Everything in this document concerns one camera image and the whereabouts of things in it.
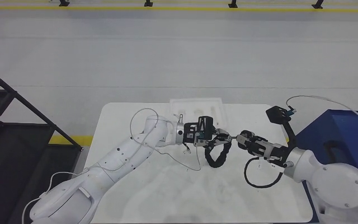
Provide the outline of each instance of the floor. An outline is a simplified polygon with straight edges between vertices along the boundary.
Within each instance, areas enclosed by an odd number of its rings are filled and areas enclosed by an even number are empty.
[[[221,97],[358,108],[354,13],[0,11],[1,78],[70,135],[108,102]],[[326,109],[292,101],[299,132]],[[4,121],[38,122],[14,103]]]

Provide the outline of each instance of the white table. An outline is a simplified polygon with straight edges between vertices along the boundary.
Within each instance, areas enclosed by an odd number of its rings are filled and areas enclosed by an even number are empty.
[[[153,108],[159,115],[169,113],[169,104],[110,103],[103,107],[95,136],[86,161],[91,166],[123,139],[129,138],[129,122],[142,108]],[[268,105],[224,104],[229,127],[234,135],[247,129],[285,144],[279,125],[271,124],[265,114]],[[151,111],[143,111],[134,120],[133,131],[143,130],[145,118]],[[169,146],[178,160],[197,167],[195,148],[184,154],[184,146]],[[216,147],[212,155],[219,154]],[[100,202],[92,223],[252,223],[252,222],[308,222],[312,209],[302,184],[283,176],[269,189],[249,186],[243,177],[246,151],[232,144],[226,163],[211,168],[199,148],[201,171],[191,171],[166,155],[154,153],[135,171],[113,186]],[[248,178],[255,184],[269,184],[278,172],[267,164],[258,168],[252,162]]]

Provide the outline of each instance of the black cable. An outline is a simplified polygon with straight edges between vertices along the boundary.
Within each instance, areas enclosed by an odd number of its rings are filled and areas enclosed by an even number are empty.
[[[231,142],[225,143],[224,144],[224,149],[222,150],[222,152],[220,153],[220,156],[216,159],[216,161],[213,160],[213,158],[211,158],[210,152],[211,150],[208,149],[208,147],[204,147],[205,148],[205,158],[208,162],[208,164],[213,167],[213,168],[218,168],[221,167],[225,161],[226,161],[226,155],[229,152],[229,149],[231,148]]]
[[[252,161],[254,161],[254,160],[259,160],[259,157],[254,157],[254,158],[249,159],[249,160],[247,161],[247,163],[246,163],[246,165],[245,165],[245,169],[244,169],[244,177],[245,177],[245,181],[247,182],[248,185],[250,185],[250,186],[252,186],[252,187],[254,187],[254,188],[270,188],[270,187],[274,186],[275,184],[277,184],[277,183],[280,181],[282,175],[284,174],[283,172],[280,172],[279,175],[278,175],[278,177],[276,178],[276,180],[275,180],[274,182],[272,182],[271,184],[263,185],[263,186],[257,186],[257,185],[252,184],[252,183],[247,179],[246,171],[247,171],[247,167],[248,167],[248,165],[250,164],[250,162],[252,162]]]

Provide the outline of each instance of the black metal frame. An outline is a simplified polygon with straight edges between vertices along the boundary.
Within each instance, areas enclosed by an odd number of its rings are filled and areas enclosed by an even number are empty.
[[[145,0],[144,6],[151,7],[151,6],[153,6],[153,2],[151,2],[150,0]]]
[[[66,2],[66,0],[60,0],[60,5],[59,6],[68,6],[69,2]]]
[[[231,0],[231,3],[229,4],[229,8],[237,8],[236,0]]]
[[[316,4],[313,4],[313,8],[315,9],[319,9],[319,8],[323,8],[321,5],[323,3],[323,0],[317,0]]]
[[[65,139],[67,139],[72,145],[78,148],[80,151],[83,151],[83,147],[80,146],[77,142],[75,142],[69,135],[67,135],[63,130],[57,127],[50,119],[48,119],[43,113],[41,113],[36,107],[34,107],[30,102],[28,102],[25,98],[23,98],[16,90],[14,90],[11,86],[9,86],[3,79],[0,78],[0,86],[8,92],[12,99],[17,99],[19,102],[24,104],[27,108],[29,108],[34,114],[36,114],[39,118],[41,118],[44,122],[49,124],[55,131],[57,131],[60,135],[62,135]],[[10,104],[12,99],[6,100],[5,104],[0,104],[0,112],[5,111],[7,106]]]

